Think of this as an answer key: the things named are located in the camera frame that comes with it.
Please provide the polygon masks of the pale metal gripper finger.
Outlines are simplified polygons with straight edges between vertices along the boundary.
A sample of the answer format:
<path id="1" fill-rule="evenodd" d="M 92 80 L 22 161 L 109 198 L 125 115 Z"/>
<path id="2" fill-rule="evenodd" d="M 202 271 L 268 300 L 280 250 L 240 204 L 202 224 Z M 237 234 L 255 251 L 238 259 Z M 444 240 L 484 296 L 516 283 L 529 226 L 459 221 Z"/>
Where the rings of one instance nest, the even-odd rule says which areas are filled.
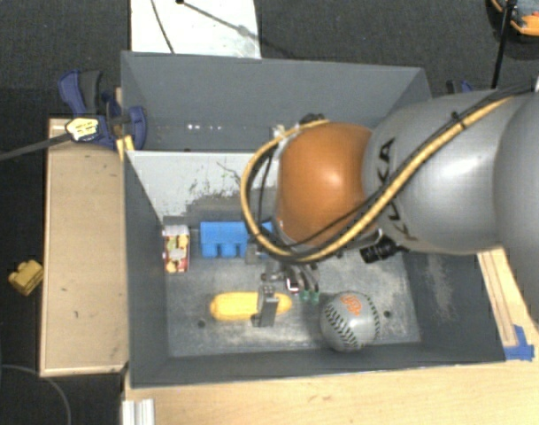
<path id="1" fill-rule="evenodd" d="M 260 328 L 265 326 L 264 306 L 266 301 L 266 292 L 267 287 L 265 285 L 261 285 L 258 288 L 258 295 L 256 299 L 256 312 L 250 317 L 251 324 L 254 327 Z"/>
<path id="2" fill-rule="evenodd" d="M 275 287 L 265 286 L 265 326 L 271 327 L 274 324 L 279 298 L 276 295 Z"/>

